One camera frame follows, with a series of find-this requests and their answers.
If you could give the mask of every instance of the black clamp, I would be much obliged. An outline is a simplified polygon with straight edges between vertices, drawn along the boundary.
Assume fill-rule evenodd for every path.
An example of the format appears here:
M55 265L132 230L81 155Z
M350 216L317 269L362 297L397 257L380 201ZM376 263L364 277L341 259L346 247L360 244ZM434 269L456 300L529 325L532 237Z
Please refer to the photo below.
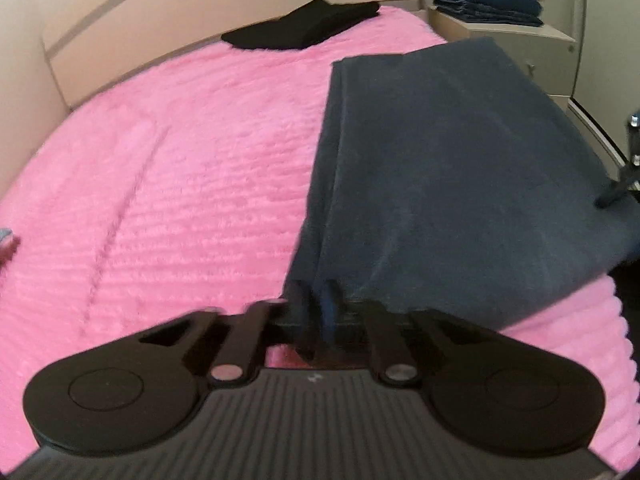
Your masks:
M629 142L629 163L620 169L620 179L598 197L598 209L609 207L628 193L630 187L640 181L640 110L632 114L626 124Z

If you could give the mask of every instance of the dark gray folded cloth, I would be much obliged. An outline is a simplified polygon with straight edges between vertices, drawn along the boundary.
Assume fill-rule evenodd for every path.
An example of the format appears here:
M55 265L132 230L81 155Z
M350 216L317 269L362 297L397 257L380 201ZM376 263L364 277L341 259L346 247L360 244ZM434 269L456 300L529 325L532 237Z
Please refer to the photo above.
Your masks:
M503 328L640 242L631 198L492 40L334 64L287 280Z

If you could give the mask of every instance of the metal pin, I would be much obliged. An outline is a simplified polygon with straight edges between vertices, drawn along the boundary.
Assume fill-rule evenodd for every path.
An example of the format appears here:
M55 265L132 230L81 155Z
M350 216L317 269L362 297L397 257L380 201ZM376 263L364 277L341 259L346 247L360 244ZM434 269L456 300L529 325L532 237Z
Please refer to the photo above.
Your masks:
M237 381L242 377L242 368L236 365L219 365L211 371L211 377L217 381Z
M404 383L414 380L418 376L418 370L411 365L397 364L387 368L385 375L396 383Z

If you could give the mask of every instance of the pink fluffy blanket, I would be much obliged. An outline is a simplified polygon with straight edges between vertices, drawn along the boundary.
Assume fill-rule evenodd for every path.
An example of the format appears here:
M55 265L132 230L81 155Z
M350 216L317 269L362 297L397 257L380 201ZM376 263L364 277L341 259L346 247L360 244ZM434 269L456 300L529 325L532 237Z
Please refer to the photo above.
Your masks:
M300 52L208 46L73 113L0 203L0 224L22 239L0 273L0 468L36 447L21 396L45 365L199 306L235 313L279 295L331 63L439 43L383 8ZM620 470L640 434L625 333L609 278L507 330L600 378L607 412L592 448Z

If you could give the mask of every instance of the wooden cabinet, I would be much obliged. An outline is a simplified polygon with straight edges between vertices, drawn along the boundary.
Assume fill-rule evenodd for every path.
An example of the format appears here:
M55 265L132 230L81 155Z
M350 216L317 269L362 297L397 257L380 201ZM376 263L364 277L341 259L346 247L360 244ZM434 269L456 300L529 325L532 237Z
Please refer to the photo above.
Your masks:
M523 27L495 23L465 23L429 10L431 27L447 41L493 38L516 64L556 104L566 108L574 87L578 52L575 40L550 25Z

